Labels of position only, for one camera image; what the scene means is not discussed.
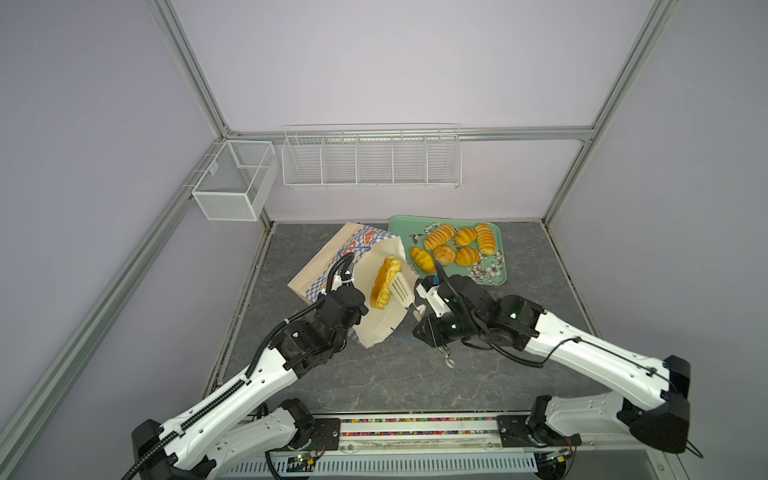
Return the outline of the long twisted fake bread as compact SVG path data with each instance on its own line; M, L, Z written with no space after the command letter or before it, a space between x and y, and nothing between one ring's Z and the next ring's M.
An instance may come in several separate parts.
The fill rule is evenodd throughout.
M371 291L370 305L372 308L384 310L387 307L392 297L390 290L392 282L401 271L402 263L397 257L389 256L384 260Z

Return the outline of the blue checkered paper bag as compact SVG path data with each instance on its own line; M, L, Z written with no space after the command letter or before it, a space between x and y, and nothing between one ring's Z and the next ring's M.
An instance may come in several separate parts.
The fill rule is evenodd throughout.
M321 250L297 273L288 287L306 303L312 303L324 291L330 267L346 253L353 253L352 280L366 297L369 313L353 327L353 338L370 349L384 342L406 317L407 307L396 295L387 306L377 309L370 303L375 280L389 257L401 262L402 276L408 291L414 289L418 275L407 264L401 238L386 230L359 223L346 223Z

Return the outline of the orange round fake bread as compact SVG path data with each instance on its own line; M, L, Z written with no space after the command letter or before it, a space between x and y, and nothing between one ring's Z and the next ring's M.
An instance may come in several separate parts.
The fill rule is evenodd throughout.
M454 237L455 244L460 247L470 246L477 238L477 232L474 228L464 227L460 228Z

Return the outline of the ridged yellow fake bread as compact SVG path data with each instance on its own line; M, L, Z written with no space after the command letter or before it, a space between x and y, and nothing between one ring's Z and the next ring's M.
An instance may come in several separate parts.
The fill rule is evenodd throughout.
M474 227L476 232L476 245L477 250L486 256L490 256L496 253L497 243L495 234L492 227L486 223L479 223Z

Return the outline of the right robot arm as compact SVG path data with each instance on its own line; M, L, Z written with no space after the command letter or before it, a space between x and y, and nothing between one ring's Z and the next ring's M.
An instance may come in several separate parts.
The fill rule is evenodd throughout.
M681 357L643 356L582 331L518 295L493 298L471 278L436 274L416 282L414 336L442 352L459 341L529 368L564 365L607 387L605 394L538 396L527 417L499 420L512 447L580 445L583 436L630 435L666 453L689 446L691 366Z

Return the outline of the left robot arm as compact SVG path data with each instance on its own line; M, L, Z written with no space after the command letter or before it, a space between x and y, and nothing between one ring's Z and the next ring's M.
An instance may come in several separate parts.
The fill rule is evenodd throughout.
M132 433L132 479L215 479L258 453L307 445L313 417L293 399L265 417L245 416L310 370L341 352L350 329L368 312L352 280L354 256L330 268L325 293L280 321L262 340L250 364L186 412L163 423L147 420Z

